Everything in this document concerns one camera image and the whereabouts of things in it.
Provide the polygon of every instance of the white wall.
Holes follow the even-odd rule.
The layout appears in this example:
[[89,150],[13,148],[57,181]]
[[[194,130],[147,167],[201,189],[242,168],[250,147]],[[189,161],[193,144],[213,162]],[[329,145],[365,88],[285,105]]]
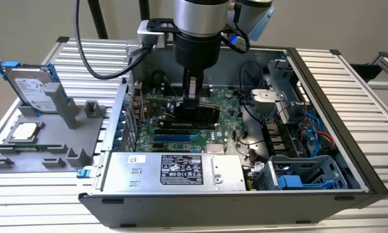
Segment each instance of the white wall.
[[[109,37],[134,38],[137,0],[99,3]],[[388,0],[274,0],[273,4],[274,15],[257,45],[338,49],[357,63],[388,51]],[[150,0],[150,17],[171,17],[171,11],[171,0]],[[85,0],[79,19],[82,38],[97,38]],[[73,36],[71,21],[73,0],[0,0],[0,59],[41,63],[57,37]],[[0,99],[0,105],[7,102]]]

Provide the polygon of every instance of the blue connector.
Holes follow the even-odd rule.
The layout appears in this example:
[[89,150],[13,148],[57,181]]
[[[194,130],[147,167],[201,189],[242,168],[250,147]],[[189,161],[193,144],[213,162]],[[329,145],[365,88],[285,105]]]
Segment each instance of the blue connector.
[[127,108],[129,107],[129,101],[127,100],[123,100],[122,102],[122,109]]
[[75,173],[77,179],[86,179],[90,178],[90,170],[86,169],[78,169]]
[[123,129],[125,125],[122,123],[117,123],[115,125],[115,130]]
[[306,134],[307,134],[309,140],[310,141],[314,140],[313,128],[310,126],[307,126]]
[[121,113],[119,115],[118,115],[118,121],[123,121],[126,119],[126,117],[125,117],[125,115]]
[[123,133],[122,133],[121,131],[115,131],[115,132],[114,132],[114,138],[118,138],[118,137],[121,137],[121,136],[122,136],[122,134],[123,134]]
[[293,175],[293,176],[279,176],[277,178],[277,182],[278,182],[278,187],[281,189],[301,189],[302,188],[302,183],[299,180],[299,177]]

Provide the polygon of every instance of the hard drive label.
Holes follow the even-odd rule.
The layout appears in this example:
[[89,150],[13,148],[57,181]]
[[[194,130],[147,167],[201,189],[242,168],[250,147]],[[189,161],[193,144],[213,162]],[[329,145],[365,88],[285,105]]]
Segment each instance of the hard drive label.
[[162,185],[195,185],[202,181],[201,155],[162,155],[161,177]]
[[39,111],[57,111],[53,100],[43,93],[45,85],[37,79],[14,79],[30,106]]

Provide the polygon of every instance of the capacitor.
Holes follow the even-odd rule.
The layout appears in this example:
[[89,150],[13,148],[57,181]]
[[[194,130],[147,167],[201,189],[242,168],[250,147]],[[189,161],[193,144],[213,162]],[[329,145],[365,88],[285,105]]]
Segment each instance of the capacitor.
[[231,93],[226,92],[226,93],[223,94],[223,97],[225,97],[226,99],[230,99],[230,98],[233,97],[233,95],[231,95]]

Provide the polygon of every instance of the ribbed aluminum surface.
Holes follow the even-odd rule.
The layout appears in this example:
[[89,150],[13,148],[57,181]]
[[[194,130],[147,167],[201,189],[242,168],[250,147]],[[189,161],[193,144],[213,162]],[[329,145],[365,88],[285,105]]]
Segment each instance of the ribbed aluminum surface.
[[[85,53],[94,56],[94,62],[109,60],[121,62],[125,58],[125,41],[89,40],[83,45]],[[364,148],[366,158],[388,188],[386,116],[373,104],[365,91],[356,85],[353,77],[338,67],[337,64],[340,62],[329,51],[299,50],[299,52],[305,62],[309,63],[309,69],[319,82],[322,91],[328,95],[354,140],[358,142],[360,147]],[[67,94],[74,97],[75,101],[97,100],[99,103],[111,104],[115,90],[114,86],[117,86],[118,81],[98,81],[90,77],[79,62],[73,41],[69,41],[63,49],[58,48],[53,58],[55,57],[57,59],[53,62],[55,63],[62,84]],[[111,64],[105,65],[101,65],[99,68],[115,67]],[[103,131],[101,131],[98,139],[101,140],[102,138]],[[74,173],[0,174],[0,232],[81,231],[102,233],[115,231],[247,233],[301,230],[317,233],[340,233],[348,231],[364,233],[388,232],[388,198],[365,209],[344,210],[318,224],[170,229],[130,228],[111,230],[97,222],[97,219],[77,201],[77,193],[86,191],[91,180],[81,180],[83,186],[81,184],[77,185],[77,182]]]

